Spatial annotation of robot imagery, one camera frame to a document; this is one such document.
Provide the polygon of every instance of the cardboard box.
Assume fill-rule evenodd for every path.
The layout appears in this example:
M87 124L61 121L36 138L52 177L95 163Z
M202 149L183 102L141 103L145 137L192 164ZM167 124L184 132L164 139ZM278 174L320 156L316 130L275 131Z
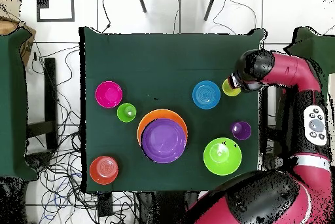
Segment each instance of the cardboard box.
M13 32L17 27L18 27L17 22L0 20L0 35L7 35ZM24 28L32 34L32 36L22 44L20 49L22 61L24 65L27 66L31 54L31 48L33 46L34 38L36 35L36 31L32 28L29 28L26 25L24 25Z
M20 7L21 0L0 0L0 19L19 22Z

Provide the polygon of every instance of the pink plate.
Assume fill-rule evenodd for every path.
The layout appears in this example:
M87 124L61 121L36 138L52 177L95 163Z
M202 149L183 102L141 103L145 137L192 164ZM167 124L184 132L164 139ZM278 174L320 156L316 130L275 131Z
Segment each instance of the pink plate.
M113 81L104 81L96 90L96 100L102 107L116 107L122 99L122 89Z

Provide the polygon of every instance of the orange plate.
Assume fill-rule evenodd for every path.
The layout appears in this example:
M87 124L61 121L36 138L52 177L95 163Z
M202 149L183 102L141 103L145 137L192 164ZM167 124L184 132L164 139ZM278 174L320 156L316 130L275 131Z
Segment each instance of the orange plate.
M102 177L98 171L97 171L97 164L101 159L108 159L113 163L113 171L114 174L111 177ZM112 157L107 157L107 156L100 156L98 158L96 158L95 160L93 160L93 162L90 165L90 175L91 178L98 184L100 185L108 185L109 183L113 182L117 175L118 175L118 164L116 162L116 160Z
M149 112L147 115L145 115L142 118L141 122L139 123L139 127L137 128L137 140L139 142L139 145L141 145L142 131L145 129L145 127L150 122L152 122L155 119L159 119L159 118L171 119L175 121L176 123L178 123L183 129L185 133L185 138L187 141L187 127L186 127L186 124L183 118L181 118L178 114L176 114L176 112L170 111L169 109L156 109L154 111Z

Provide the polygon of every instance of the small green cup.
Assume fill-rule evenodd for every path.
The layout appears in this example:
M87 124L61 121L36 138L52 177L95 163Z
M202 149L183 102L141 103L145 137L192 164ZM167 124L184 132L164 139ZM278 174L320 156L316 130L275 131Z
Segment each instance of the small green cup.
M136 116L136 108L130 103L123 103L116 112L118 118L125 123L132 121Z
M203 161L210 172L220 176L229 175L241 164L241 149L229 138L217 138L206 146Z

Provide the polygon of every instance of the small purple cup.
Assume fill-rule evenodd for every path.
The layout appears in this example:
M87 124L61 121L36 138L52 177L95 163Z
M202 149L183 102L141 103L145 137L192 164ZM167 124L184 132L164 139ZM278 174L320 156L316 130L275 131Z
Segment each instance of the small purple cup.
M230 130L238 140L247 140L251 136L251 126L245 121L234 122Z

